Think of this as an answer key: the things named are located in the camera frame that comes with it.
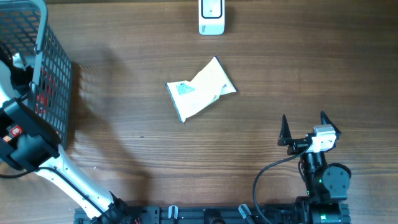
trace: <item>basket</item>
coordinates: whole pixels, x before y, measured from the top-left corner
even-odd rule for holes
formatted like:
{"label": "basket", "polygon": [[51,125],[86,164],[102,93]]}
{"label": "basket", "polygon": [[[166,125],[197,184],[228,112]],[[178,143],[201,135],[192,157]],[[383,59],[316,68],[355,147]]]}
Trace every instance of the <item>basket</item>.
{"label": "basket", "polygon": [[42,0],[0,0],[0,40],[13,55],[35,56],[35,94],[27,105],[51,124],[66,148],[72,65],[47,18]]}

